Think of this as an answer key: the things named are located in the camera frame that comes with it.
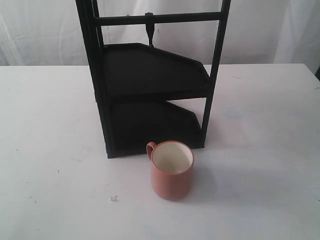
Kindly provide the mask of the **white backdrop curtain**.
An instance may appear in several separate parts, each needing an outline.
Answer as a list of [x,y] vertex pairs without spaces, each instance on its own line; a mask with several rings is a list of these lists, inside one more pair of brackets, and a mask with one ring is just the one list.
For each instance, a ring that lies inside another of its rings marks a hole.
[[[101,16],[217,12],[219,0],[100,0]],[[153,44],[210,64],[217,21],[156,24]],[[302,63],[320,66],[320,3],[317,0],[233,0],[222,64]],[[86,65],[73,0],[3,0],[0,3],[3,66]]]

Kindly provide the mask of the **black tapered bracket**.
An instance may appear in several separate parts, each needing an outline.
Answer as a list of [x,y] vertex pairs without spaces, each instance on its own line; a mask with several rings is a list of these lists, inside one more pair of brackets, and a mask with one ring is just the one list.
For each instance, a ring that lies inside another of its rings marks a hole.
[[145,29],[148,36],[148,45],[150,48],[153,48],[153,37],[155,32],[155,21],[154,15],[152,12],[145,13]]

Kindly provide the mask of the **black two-tier shelf rack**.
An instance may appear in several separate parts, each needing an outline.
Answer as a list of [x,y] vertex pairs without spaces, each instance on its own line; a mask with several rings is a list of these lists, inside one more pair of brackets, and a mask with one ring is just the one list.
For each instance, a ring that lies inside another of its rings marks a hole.
[[154,15],[156,24],[218,21],[210,71],[148,44],[105,44],[103,26],[144,25],[145,14],[101,17],[95,0],[76,2],[108,158],[144,154],[148,142],[205,146],[231,3],[219,12]]

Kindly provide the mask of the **pink ceramic mug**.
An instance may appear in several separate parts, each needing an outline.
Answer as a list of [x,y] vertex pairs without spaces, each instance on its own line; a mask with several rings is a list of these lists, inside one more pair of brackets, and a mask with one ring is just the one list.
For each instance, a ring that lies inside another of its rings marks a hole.
[[146,153],[151,162],[151,187],[162,199],[179,201],[193,184],[195,157],[184,143],[168,140],[149,142]]

